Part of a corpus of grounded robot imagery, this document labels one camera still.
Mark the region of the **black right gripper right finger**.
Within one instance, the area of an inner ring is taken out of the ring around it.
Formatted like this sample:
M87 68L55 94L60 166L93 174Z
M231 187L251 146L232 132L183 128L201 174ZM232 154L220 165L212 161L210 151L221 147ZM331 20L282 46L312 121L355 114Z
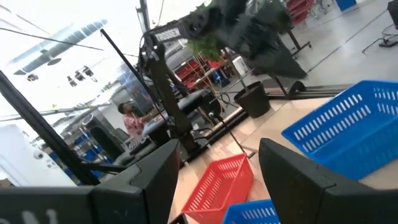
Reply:
M259 164L281 223L397 223L397 190L379 190L262 138Z

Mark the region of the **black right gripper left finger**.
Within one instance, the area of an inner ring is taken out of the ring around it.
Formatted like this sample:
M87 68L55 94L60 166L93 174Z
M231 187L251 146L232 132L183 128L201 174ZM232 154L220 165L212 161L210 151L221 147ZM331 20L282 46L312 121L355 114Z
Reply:
M82 187L14 187L1 191L1 223L164 224L180 168L172 139L118 175Z

